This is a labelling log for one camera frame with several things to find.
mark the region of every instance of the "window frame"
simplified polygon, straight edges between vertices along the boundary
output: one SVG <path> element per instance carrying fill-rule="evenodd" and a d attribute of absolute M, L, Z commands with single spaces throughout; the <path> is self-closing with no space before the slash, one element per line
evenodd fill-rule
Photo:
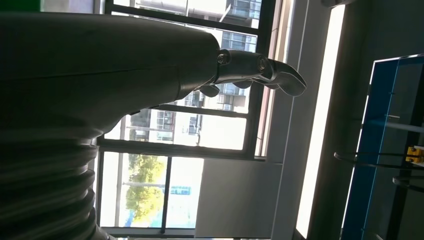
<path fill-rule="evenodd" d="M 268 56 L 271 42 L 271 33 L 274 20 L 276 0 L 267 0 L 261 3 L 258 28 L 233 25 L 219 21 L 212 21 L 172 13 L 152 11 L 142 8 L 128 7 L 114 4 L 113 0 L 106 0 L 104 5 L 104 14 L 111 15 L 112 12 L 118 12 L 128 15 L 137 15 L 148 18 L 155 18 L 165 21 L 179 22 L 199 27 L 219 29 L 231 33 L 256 36 L 256 53 Z M 212 115 L 229 118 L 246 119 L 244 132 L 244 142 L 242 150 L 209 148 L 201 146 L 185 146 L 178 144 L 166 144 L 147 141 L 127 141 L 123 136 L 120 139 L 105 139 L 104 135 L 97 138 L 99 146 L 98 165 L 97 165 L 97 185 L 96 185 L 96 212 L 97 224 L 101 219 L 102 187 L 103 187 L 103 168 L 105 152 L 115 152 L 119 155 L 143 154 L 168 157 L 165 180 L 165 197 L 163 205 L 162 226 L 161 228 L 138 228 L 138 227 L 104 227 L 104 229 L 115 237 L 137 237 L 137 238 L 193 238 L 194 229 L 190 228 L 166 228 L 166 218 L 168 211 L 168 196 L 170 192 L 170 178 L 172 168 L 172 157 L 203 158 L 203 159 L 229 159 L 243 161 L 261 161 L 264 159 L 255 158 L 255 149 L 257 144 L 257 135 L 259 129 L 260 112 L 262 107 L 262 97 L 264 86 L 259 83 L 253 83 L 249 91 L 248 113 L 239 113 L 227 110 L 217 110 L 208 108 L 197 108 L 191 106 L 180 106 L 172 104 L 163 104 L 152 107 L 155 110 L 192 113 L 198 115 Z M 122 157 L 118 159 L 118 177 L 122 175 Z"/>
<path fill-rule="evenodd" d="M 166 116 L 166 112 L 170 112 L 170 117 Z M 163 129 L 163 130 L 174 129 L 174 113 L 172 111 L 165 111 L 165 110 L 157 111 L 156 126 L 157 126 L 157 129 Z"/>

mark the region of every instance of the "window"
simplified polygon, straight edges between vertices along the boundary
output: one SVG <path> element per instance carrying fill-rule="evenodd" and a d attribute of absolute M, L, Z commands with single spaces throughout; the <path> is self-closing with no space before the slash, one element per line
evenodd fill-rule
<path fill-rule="evenodd" d="M 233 96 L 220 94 L 217 108 L 231 111 L 236 108 Z M 106 140 L 126 140 L 185 146 L 201 146 L 218 149 L 242 150 L 245 138 L 246 119 L 189 112 L 170 112 L 149 109 L 146 123 L 149 126 L 134 126 L 133 116 L 127 115 L 106 133 Z"/>
<path fill-rule="evenodd" d="M 194 228 L 202 171 L 200 158 L 105 152 L 100 226 L 160 228 L 166 211 L 168 228 Z"/>
<path fill-rule="evenodd" d="M 170 111 L 157 111 L 157 129 L 172 130 L 174 113 Z"/>
<path fill-rule="evenodd" d="M 261 0 L 114 0 L 115 5 L 257 29 Z"/>
<path fill-rule="evenodd" d="M 198 119 L 199 119 L 198 116 L 196 116 L 196 117 L 191 116 L 190 117 L 190 124 L 189 124 L 189 127 L 188 127 L 188 134 L 190 134 L 190 135 L 198 134 Z"/>
<path fill-rule="evenodd" d="M 260 0 L 110 0 L 104 11 L 206 31 L 221 48 L 267 55 L 264 40 L 271 28 L 266 23 L 274 14 L 273 4 L 268 5 Z M 123 116 L 98 139 L 97 220 L 108 233 L 194 236 L 203 159 L 254 159 L 252 136 L 257 135 L 263 86 L 217 87 L 215 97 L 193 91 Z"/>

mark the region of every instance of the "tree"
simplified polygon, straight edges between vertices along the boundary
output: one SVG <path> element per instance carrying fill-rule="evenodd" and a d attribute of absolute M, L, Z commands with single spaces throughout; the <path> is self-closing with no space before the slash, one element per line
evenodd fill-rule
<path fill-rule="evenodd" d="M 129 155 L 130 182 L 155 183 L 162 175 L 165 164 L 157 156 Z M 134 220 L 149 222 L 160 210 L 164 194 L 154 186 L 130 186 L 126 192 L 126 208 L 134 211 Z"/>

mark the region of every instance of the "black cable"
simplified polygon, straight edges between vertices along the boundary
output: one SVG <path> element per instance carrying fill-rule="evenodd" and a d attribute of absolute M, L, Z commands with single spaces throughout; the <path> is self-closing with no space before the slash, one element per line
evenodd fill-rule
<path fill-rule="evenodd" d="M 408 155 L 408 154 L 399 154 L 399 153 L 384 153 L 384 152 L 350 152 L 345 153 L 349 155 L 379 155 L 379 156 L 392 156 L 392 157 L 403 157 L 403 158 L 417 158 L 416 155 Z M 399 166 L 399 165 L 391 165 L 391 164 L 372 164 L 365 162 L 357 162 L 356 160 L 352 160 L 347 157 L 343 157 L 337 152 L 334 153 L 334 157 L 338 160 L 342 160 L 354 165 L 365 166 L 365 167 L 374 167 L 374 168 L 386 168 L 386 169 L 399 169 L 399 170 L 418 170 L 424 171 L 424 167 L 414 167 L 411 166 Z M 419 187 L 416 185 L 411 185 L 409 180 L 424 180 L 424 176 L 395 176 L 393 177 L 393 183 L 401 188 L 405 188 L 408 190 L 413 190 L 416 192 L 424 193 L 424 187 Z"/>
<path fill-rule="evenodd" d="M 407 155 L 407 154 L 399 154 L 399 153 L 384 153 L 384 152 L 350 152 L 345 153 L 349 155 L 379 155 L 379 156 L 393 156 L 393 157 L 410 157 L 410 158 L 417 158 L 416 155 Z M 358 162 L 356 160 L 352 160 L 350 158 L 341 156 L 339 153 L 335 152 L 334 157 L 338 160 L 342 160 L 354 165 L 364 166 L 364 167 L 374 167 L 374 168 L 386 168 L 386 169 L 399 169 L 399 170 L 418 170 L 418 171 L 424 171 L 424 167 L 415 167 L 415 166 L 399 166 L 399 165 L 392 165 L 392 164 L 373 164 L 373 163 L 365 163 L 365 162 Z"/>
<path fill-rule="evenodd" d="M 393 177 L 393 183 L 401 188 L 424 193 L 424 187 L 411 185 L 409 180 L 424 180 L 424 176 L 395 176 Z"/>

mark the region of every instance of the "metal bolt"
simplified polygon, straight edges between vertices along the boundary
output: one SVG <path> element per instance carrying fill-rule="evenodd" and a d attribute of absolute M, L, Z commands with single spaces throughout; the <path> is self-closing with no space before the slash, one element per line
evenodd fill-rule
<path fill-rule="evenodd" d="M 219 54 L 218 55 L 218 63 L 219 64 L 226 64 L 227 63 L 227 56 L 225 54 Z"/>
<path fill-rule="evenodd" d="M 257 60 L 257 69 L 263 71 L 265 68 L 267 68 L 267 59 L 264 56 L 260 56 Z"/>

